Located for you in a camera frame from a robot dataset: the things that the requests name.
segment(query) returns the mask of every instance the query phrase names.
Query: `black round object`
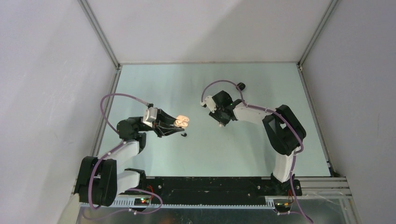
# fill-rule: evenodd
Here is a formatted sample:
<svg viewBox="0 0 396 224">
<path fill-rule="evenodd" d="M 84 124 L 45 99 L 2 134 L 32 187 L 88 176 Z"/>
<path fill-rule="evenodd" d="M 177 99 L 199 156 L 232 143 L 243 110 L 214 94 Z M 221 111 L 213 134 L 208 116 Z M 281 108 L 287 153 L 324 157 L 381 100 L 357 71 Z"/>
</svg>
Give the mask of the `black round object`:
<svg viewBox="0 0 396 224">
<path fill-rule="evenodd" d="M 239 89 L 242 91 L 246 88 L 246 85 L 244 83 L 238 83 L 237 86 L 239 87 Z"/>
</svg>

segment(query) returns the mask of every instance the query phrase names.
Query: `white wall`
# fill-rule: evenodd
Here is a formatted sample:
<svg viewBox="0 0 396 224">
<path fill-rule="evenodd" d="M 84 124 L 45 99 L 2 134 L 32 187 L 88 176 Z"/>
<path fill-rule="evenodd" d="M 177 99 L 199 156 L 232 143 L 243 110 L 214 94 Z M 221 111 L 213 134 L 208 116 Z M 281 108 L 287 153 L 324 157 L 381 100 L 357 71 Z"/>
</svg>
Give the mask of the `white wall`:
<svg viewBox="0 0 396 224">
<path fill-rule="evenodd" d="M 303 65 L 365 224 L 396 217 L 396 1 L 341 1 Z"/>
<path fill-rule="evenodd" d="M 76 0 L 0 4 L 1 223 L 56 223 L 114 68 Z"/>
<path fill-rule="evenodd" d="M 330 0 L 89 2 L 120 62 L 290 62 Z"/>
</svg>

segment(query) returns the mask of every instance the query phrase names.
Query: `floor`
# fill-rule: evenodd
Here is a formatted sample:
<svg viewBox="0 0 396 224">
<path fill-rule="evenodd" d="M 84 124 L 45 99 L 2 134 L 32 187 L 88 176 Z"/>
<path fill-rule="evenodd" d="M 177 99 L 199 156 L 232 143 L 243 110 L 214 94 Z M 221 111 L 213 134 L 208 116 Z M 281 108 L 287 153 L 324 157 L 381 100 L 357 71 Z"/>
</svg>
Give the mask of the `floor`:
<svg viewBox="0 0 396 224">
<path fill-rule="evenodd" d="M 293 63 L 207 63 L 124 65 L 117 93 L 126 93 L 163 109 L 169 115 L 190 118 L 187 137 L 176 133 L 158 138 L 148 133 L 145 149 L 125 168 L 144 169 L 149 176 L 270 176 L 275 151 L 262 126 L 232 121 L 219 127 L 207 108 L 200 106 L 202 90 L 211 82 L 228 79 L 243 82 L 246 102 L 276 108 L 288 105 L 307 131 L 305 151 L 297 157 L 297 176 L 330 176 L 319 136 Z M 238 99 L 228 83 L 206 91 L 225 90 Z M 115 97 L 109 120 L 143 116 L 145 106 L 125 97 Z M 99 154 L 119 143 L 118 135 L 106 127 Z"/>
</svg>

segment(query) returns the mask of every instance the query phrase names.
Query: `white tabletop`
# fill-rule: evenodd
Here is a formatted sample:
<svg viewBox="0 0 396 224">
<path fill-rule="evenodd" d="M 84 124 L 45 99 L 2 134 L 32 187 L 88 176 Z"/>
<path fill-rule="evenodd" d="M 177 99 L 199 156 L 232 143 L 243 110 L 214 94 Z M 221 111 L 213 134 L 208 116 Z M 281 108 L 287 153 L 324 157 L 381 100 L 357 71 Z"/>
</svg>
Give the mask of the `white tabletop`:
<svg viewBox="0 0 396 224">
<path fill-rule="evenodd" d="M 246 102 L 276 108 L 288 105 L 307 132 L 305 150 L 297 156 L 297 176 L 330 176 L 319 136 L 296 65 L 293 63 L 217 63 L 124 65 L 117 93 L 154 103 L 169 115 L 190 118 L 187 137 L 179 133 L 158 138 L 147 133 L 145 149 L 126 168 L 146 171 L 148 176 L 270 176 L 275 151 L 263 126 L 231 121 L 219 127 L 209 110 L 200 106 L 202 90 L 211 82 L 228 79 L 243 82 Z M 215 84 L 207 95 L 227 91 L 239 97 L 234 86 Z M 126 97 L 115 97 L 109 120 L 115 126 L 128 117 L 143 116 L 145 106 Z M 99 154 L 119 143 L 106 127 Z"/>
</svg>

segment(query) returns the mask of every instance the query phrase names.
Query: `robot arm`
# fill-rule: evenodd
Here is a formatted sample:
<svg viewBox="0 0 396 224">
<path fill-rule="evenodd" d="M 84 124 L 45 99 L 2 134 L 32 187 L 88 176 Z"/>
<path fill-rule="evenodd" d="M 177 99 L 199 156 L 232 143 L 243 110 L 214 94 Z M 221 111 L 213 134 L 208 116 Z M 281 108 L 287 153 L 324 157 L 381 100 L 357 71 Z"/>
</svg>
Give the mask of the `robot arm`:
<svg viewBox="0 0 396 224">
<path fill-rule="evenodd" d="M 283 122 L 279 117 L 247 107 L 241 99 L 233 101 L 225 91 L 206 97 L 201 105 L 210 110 L 209 116 L 218 121 L 220 126 L 226 126 L 231 120 L 244 120 L 264 125 L 271 146 L 276 151 L 276 164 L 271 178 L 277 179 L 280 184 L 288 183 L 294 152 L 299 150 L 300 145 L 288 127 L 281 127 Z M 276 112 L 291 124 L 300 139 L 306 137 L 304 128 L 288 106 L 282 105 L 276 109 Z"/>
<path fill-rule="evenodd" d="M 110 206 L 116 196 L 139 185 L 139 170 L 121 169 L 130 158 L 139 154 L 146 146 L 146 133 L 154 131 L 159 138 L 182 132 L 189 119 L 179 115 L 176 118 L 162 109 L 149 105 L 142 117 L 131 117 L 117 124 L 117 132 L 122 139 L 119 149 L 102 160 L 95 172 L 92 184 L 92 203 Z M 80 202 L 88 203 L 88 185 L 97 157 L 85 157 L 80 166 L 74 193 L 79 193 Z"/>
</svg>

